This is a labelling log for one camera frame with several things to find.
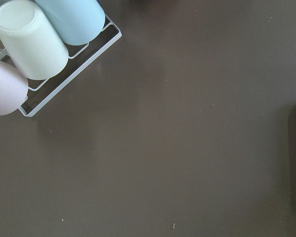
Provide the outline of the pale pink cup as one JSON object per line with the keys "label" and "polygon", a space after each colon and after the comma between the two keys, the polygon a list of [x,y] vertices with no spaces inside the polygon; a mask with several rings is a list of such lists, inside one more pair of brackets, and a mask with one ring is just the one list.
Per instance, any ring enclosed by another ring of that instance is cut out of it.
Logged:
{"label": "pale pink cup", "polygon": [[15,67],[0,61],[0,116],[17,110],[28,93],[28,80]]}

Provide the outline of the white cup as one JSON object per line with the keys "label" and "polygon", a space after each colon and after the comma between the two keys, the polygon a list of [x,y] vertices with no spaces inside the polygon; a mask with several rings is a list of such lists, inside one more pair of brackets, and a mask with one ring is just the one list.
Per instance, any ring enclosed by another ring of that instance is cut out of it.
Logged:
{"label": "white cup", "polygon": [[50,79],[68,63],[63,41],[41,8],[29,0],[11,0],[0,6],[0,40],[28,79]]}

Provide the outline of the light blue cup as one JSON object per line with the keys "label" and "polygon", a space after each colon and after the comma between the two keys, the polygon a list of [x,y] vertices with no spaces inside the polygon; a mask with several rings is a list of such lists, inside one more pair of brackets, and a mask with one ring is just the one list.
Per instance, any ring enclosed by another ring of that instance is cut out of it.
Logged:
{"label": "light blue cup", "polygon": [[106,15],[96,0],[37,0],[63,42],[83,45],[102,31]]}

